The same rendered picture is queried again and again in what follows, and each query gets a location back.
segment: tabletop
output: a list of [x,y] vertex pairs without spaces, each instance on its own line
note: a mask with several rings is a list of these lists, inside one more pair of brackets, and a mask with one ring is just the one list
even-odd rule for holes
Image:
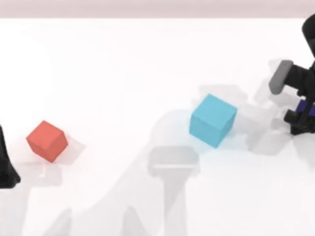
[[[1,116],[22,181],[0,236],[311,236],[315,136],[270,94],[280,60],[308,68],[302,19],[0,20]],[[189,135],[207,94],[238,108],[218,149]],[[42,121],[69,146],[29,148]]]

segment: red block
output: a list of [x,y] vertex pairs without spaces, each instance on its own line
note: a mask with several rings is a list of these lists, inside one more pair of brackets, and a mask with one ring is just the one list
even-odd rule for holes
[[49,162],[54,162],[68,146],[64,132],[46,121],[39,124],[26,140],[33,152]]

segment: light blue cube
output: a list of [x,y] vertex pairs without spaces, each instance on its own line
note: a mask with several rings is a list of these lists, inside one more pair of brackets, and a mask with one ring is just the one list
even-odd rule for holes
[[237,108],[212,95],[192,113],[189,133],[217,148],[232,129]]

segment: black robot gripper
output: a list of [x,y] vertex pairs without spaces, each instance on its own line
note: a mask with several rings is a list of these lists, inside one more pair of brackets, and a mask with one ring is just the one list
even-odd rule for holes
[[20,182],[21,178],[9,159],[3,129],[0,125],[0,189],[14,188]]
[[[302,33],[315,57],[315,14],[304,22]],[[278,95],[285,86],[296,89],[297,96],[304,97],[297,109],[288,110],[284,117],[290,124],[291,134],[315,133],[315,61],[309,69],[304,69],[290,60],[282,60],[269,82],[269,89]]]

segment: white table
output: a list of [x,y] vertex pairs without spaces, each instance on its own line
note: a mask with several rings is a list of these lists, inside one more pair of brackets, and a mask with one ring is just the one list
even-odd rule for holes
[[[282,121],[296,91],[267,87],[280,59],[313,62],[302,23],[1,20],[0,122],[22,182],[0,191],[0,235],[314,235],[315,136]],[[239,108],[218,149],[188,134],[207,93]],[[54,164],[25,140],[43,119],[69,138]]]

